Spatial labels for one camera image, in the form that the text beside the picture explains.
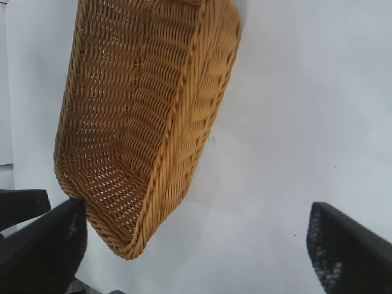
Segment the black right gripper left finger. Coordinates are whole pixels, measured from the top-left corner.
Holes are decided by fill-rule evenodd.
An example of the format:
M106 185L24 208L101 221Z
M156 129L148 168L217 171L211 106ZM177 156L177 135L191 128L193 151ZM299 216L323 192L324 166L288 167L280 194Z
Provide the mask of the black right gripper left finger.
M85 202L68 200L1 241L1 293L66 293L86 248Z

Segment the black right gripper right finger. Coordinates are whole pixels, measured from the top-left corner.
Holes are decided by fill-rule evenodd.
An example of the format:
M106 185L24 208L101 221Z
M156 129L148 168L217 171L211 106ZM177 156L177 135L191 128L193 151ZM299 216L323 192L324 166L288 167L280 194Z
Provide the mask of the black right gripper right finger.
M312 204L306 248L325 293L391 293L391 243L330 204Z

